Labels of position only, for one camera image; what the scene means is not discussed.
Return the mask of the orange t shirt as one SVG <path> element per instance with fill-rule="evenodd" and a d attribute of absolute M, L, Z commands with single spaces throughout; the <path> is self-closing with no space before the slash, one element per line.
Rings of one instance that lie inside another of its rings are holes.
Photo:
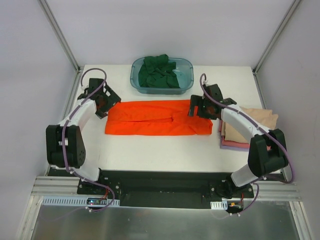
<path fill-rule="evenodd" d="M 209 119 L 188 116 L 189 100 L 127 101 L 108 113 L 104 133 L 116 136 L 211 135 Z"/>

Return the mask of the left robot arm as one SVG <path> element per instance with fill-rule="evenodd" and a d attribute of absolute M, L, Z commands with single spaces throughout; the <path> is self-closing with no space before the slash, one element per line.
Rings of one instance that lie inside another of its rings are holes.
<path fill-rule="evenodd" d="M 88 188 L 99 195 L 106 183 L 99 178 L 100 169 L 90 163 L 82 137 L 88 120 L 96 116 L 104 119 L 121 98 L 102 78 L 90 78 L 88 87 L 77 98 L 76 106 L 60 123 L 45 130 L 47 162 L 70 174 L 89 181 Z"/>

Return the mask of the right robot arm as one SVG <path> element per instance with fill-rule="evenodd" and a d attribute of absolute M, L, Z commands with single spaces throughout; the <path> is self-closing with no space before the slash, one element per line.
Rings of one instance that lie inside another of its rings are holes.
<path fill-rule="evenodd" d="M 188 115 L 219 119 L 236 129 L 248 142 L 247 164 L 234 171 L 215 188 L 226 199 L 237 197 L 248 184 L 289 164 L 284 133 L 270 129 L 246 114 L 232 98 L 223 98 L 217 84 L 202 86 L 203 95 L 192 95 Z"/>

